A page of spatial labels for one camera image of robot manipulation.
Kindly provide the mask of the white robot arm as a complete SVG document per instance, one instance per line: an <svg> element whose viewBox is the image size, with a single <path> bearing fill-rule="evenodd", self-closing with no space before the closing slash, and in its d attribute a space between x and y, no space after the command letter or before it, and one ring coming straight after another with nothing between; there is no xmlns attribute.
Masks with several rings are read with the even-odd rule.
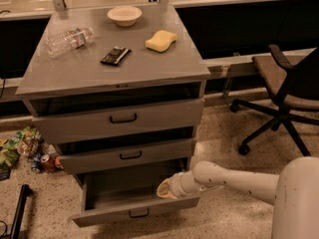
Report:
<svg viewBox="0 0 319 239"><path fill-rule="evenodd" d="M271 239L319 239L319 158L296 158L278 174L223 168L209 161L165 179L157 196L191 197L217 186L246 193L273 206Z"/></svg>

